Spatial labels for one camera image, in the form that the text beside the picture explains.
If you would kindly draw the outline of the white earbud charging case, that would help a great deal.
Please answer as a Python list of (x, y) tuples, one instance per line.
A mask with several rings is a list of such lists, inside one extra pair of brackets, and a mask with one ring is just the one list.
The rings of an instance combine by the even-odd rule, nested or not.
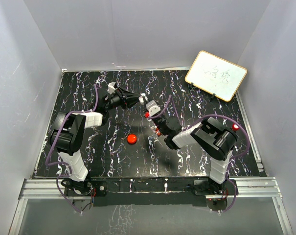
[(141, 104), (144, 103), (144, 97), (143, 97), (143, 96), (140, 96), (140, 97), (138, 98), (138, 100), (140, 101)]

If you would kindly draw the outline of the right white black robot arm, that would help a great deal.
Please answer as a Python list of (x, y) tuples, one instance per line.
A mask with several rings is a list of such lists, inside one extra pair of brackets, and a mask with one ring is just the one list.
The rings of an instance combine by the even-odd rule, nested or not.
[(215, 194), (221, 194), (227, 188), (228, 165), (233, 148), (238, 140), (235, 131), (224, 126), (214, 117), (205, 117), (198, 123), (183, 130), (178, 117), (166, 117), (165, 109), (146, 94), (139, 101), (145, 106), (145, 116), (156, 126), (156, 134), (165, 136), (166, 145), (178, 150), (191, 144), (199, 144), (211, 157), (209, 188)]

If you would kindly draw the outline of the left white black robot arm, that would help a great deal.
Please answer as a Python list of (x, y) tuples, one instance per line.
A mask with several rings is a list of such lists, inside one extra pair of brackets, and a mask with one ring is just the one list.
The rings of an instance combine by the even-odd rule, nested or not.
[(50, 135), (51, 148), (46, 159), (46, 166), (56, 165), (50, 158), (54, 150), (61, 157), (61, 164), (69, 171), (69, 178), (76, 182), (75, 189), (81, 195), (88, 195), (92, 190), (91, 181), (87, 180), (87, 170), (80, 148), (85, 129), (100, 127), (109, 119), (109, 111), (117, 107), (128, 109), (137, 103), (147, 101), (145, 94), (136, 94), (119, 87), (115, 82), (107, 89), (94, 86), (94, 105), (86, 110), (58, 113)]

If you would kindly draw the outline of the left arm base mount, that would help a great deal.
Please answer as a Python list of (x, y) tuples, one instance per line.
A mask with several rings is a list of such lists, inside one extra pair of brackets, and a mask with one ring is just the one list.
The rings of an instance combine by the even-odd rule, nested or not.
[(106, 196), (107, 183), (105, 181), (84, 181), (77, 182), (72, 179), (63, 179), (61, 185), (65, 187), (66, 196)]

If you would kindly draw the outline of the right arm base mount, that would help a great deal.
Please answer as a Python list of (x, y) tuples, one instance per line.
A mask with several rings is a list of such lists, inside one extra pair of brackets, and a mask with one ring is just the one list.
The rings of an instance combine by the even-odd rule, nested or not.
[(197, 196), (221, 196), (223, 193), (228, 193), (228, 195), (238, 195), (239, 193), (235, 180), (225, 180), (221, 184), (218, 184), (211, 179), (194, 180), (193, 183), (188, 184), (186, 188)]

